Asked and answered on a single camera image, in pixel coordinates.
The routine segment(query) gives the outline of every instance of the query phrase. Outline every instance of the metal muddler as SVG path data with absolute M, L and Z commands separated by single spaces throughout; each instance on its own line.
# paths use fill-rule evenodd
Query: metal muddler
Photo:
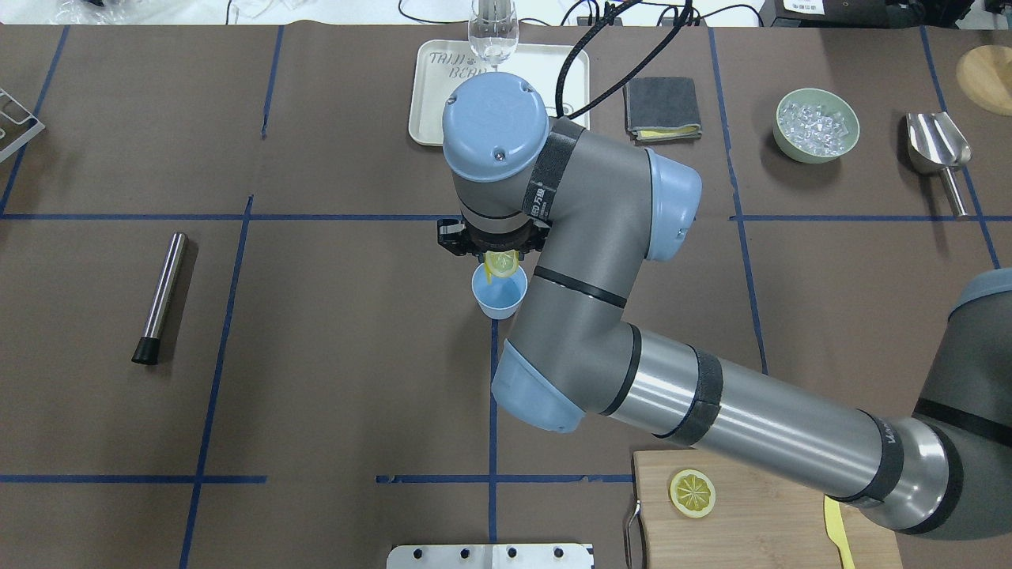
M 131 358 L 131 361 L 135 363 L 143 363 L 144 365 L 158 363 L 158 349 L 162 343 L 165 314 L 169 310 L 172 289 L 179 276 L 179 266 L 182 264 L 185 249 L 186 234 L 182 232 L 173 234 L 172 240 L 169 242 L 169 250 L 165 253 L 165 262 L 162 264 L 162 275 L 158 277 L 158 289 L 155 290 L 155 298 L 151 302 L 148 323 L 144 326 L 144 334 L 137 342 L 137 349 L 134 350 L 134 357 Z

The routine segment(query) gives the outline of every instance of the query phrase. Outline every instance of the clear glass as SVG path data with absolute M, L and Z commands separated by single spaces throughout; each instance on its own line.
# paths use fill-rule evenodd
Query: clear glass
M 468 40 L 479 59 L 498 70 L 520 43 L 513 0 L 472 0 Z

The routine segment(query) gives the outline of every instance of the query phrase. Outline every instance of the folded towel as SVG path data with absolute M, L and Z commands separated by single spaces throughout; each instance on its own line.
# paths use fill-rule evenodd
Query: folded towel
M 644 142 L 702 136 L 689 77 L 641 77 L 625 84 L 625 130 Z

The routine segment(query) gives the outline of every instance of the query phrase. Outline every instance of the knife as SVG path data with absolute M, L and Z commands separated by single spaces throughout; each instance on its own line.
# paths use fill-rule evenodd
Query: knife
M 826 516 L 826 535 L 840 550 L 840 561 L 843 569 L 854 569 L 854 558 L 850 555 L 850 544 L 847 543 L 847 533 L 843 530 L 843 515 L 840 513 L 840 503 L 826 496 L 823 502 L 823 513 Z

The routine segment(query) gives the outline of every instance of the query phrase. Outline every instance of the blue joint cap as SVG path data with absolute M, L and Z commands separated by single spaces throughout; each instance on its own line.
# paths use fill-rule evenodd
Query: blue joint cap
M 949 313 L 949 318 L 952 317 L 953 312 L 959 310 L 959 307 L 966 303 L 1009 291 L 1012 291 L 1012 268 L 999 268 L 978 274 L 962 290 L 959 300 L 952 308 L 952 312 Z
M 586 414 L 549 383 L 509 340 L 492 380 L 492 395 L 514 417 L 544 430 L 572 432 Z
M 443 107 L 443 156 L 458 176 L 474 182 L 495 182 L 520 172 L 537 158 L 547 138 L 544 101 L 516 75 L 476 75 Z
M 653 186 L 654 215 L 650 222 L 647 259 L 667 261 L 675 256 L 692 227 L 702 179 L 695 170 L 647 149 Z

